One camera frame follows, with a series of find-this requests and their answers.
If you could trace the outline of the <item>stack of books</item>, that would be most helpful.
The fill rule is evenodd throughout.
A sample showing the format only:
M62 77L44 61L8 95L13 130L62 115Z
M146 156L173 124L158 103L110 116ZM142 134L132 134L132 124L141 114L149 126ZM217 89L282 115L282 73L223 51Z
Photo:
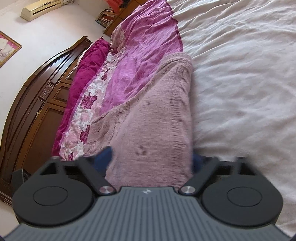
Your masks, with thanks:
M107 8L99 14L95 21L102 27L106 28L117 17L117 15L118 14L113 9Z

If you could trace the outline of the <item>framed wedding photo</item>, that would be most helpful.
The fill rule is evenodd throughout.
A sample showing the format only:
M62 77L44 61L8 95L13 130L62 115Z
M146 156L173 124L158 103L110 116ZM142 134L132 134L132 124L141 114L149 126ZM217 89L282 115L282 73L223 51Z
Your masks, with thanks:
M17 51L22 48L22 45L10 38L4 32L0 31L0 67L2 67Z

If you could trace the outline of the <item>pink knitted cardigan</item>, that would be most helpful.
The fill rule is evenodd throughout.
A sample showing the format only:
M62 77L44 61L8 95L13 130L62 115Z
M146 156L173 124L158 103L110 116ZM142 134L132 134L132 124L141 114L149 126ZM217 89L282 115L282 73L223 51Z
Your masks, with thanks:
M181 187L192 176L191 57L169 54L134 97L90 126L84 154L112 148L106 180L119 189Z

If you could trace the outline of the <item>pink striped floral bedspread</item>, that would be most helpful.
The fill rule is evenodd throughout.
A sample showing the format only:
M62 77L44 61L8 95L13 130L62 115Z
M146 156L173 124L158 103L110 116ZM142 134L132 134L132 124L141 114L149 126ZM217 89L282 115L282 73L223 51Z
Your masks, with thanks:
M126 102L165 54L193 61L193 147L224 160L250 156L283 196L277 225L295 234L295 1L148 1L114 30L63 144Z

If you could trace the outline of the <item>cream wall air conditioner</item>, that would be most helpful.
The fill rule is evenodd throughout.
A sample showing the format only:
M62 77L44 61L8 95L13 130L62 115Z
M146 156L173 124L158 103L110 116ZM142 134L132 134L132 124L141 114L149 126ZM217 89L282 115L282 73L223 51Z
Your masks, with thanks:
M50 11L62 7L62 0L51 0L51 1L37 1L35 3L29 4L22 9L21 18L26 21L32 21Z

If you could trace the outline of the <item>magenta pillow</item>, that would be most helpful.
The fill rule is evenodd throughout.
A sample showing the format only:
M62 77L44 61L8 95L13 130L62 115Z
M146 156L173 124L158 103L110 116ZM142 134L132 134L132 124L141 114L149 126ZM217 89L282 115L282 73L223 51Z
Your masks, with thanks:
M74 80L69 90L66 108L60 126L58 127L57 134L54 140L52 155L60 156L62 159L72 161L75 158L76 151L74 148L78 147L80 142L80 134L75 131L70 135L71 144L63 144L64 139L68 137L70 123L72 121L74 112L79 105L82 92L85 90L86 85L92 77L98 72L104 63L109 51L110 44L103 38L99 38L90 45L78 58L76 64L76 71Z

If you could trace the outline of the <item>wooden window-side cabinet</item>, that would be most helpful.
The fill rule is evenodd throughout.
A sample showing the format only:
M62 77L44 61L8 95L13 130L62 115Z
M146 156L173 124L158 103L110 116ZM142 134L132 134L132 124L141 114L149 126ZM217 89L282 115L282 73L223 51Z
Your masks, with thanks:
M111 37L114 29L139 6L145 4L147 0L131 0L128 1L124 8L121 8L119 14L104 29L104 34Z

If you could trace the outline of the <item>dark wooden headboard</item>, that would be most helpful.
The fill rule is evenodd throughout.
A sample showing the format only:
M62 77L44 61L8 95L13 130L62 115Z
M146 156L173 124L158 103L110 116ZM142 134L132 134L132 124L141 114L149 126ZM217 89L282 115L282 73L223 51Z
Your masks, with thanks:
M16 96L1 139L1 201L11 205L12 173L33 174L51 156L77 62L92 42L81 37L41 65Z

